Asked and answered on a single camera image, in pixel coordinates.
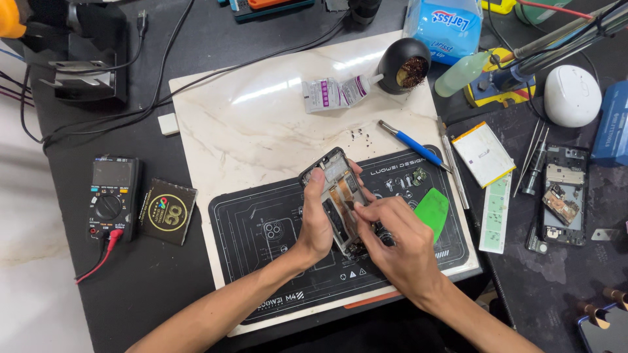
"white mouse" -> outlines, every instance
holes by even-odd
[[[602,105],[602,93],[593,76],[573,65],[561,65],[549,73],[544,96],[549,118],[566,128],[592,122]]]

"blue box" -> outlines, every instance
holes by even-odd
[[[601,166],[628,165],[628,80],[606,90],[602,112],[591,159]]]

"adhesive tube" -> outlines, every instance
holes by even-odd
[[[305,112],[329,111],[332,109],[351,108],[371,92],[371,86],[384,78],[383,74],[369,79],[364,75],[338,83],[329,77],[322,80],[303,81]]]

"blue screwdriver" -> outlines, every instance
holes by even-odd
[[[413,149],[419,155],[425,157],[426,160],[434,163],[436,166],[439,166],[439,167],[443,168],[444,170],[446,170],[446,171],[448,171],[450,173],[452,172],[452,168],[450,166],[444,164],[443,161],[440,160],[439,157],[437,157],[430,150],[428,150],[427,148],[423,147],[421,144],[419,144],[418,142],[416,142],[415,140],[410,138],[410,136],[408,136],[408,135],[402,133],[401,131],[395,129],[394,127],[386,124],[383,120],[380,120],[379,124],[384,129],[388,130],[388,132],[391,133],[393,136],[395,136],[396,138],[400,139],[401,142],[407,144],[408,147]]]

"hand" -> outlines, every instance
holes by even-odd
[[[377,198],[364,187],[364,182],[360,178],[359,173],[362,172],[354,161],[349,160],[353,169],[357,182],[362,187],[362,191],[366,199],[370,202]],[[333,230],[332,224],[327,218],[327,214],[323,209],[323,203],[320,195],[325,187],[325,174],[320,168],[314,168],[311,173],[310,181],[305,187],[303,199],[303,225],[299,238],[296,241],[295,248],[301,252],[301,256],[306,259],[306,264],[310,267],[327,256],[332,248]]]
[[[354,217],[377,267],[417,307],[430,312],[449,282],[436,265],[434,232],[401,197],[382,198],[366,207],[356,203]],[[385,246],[373,233],[370,222],[378,220],[392,234],[396,246]]]

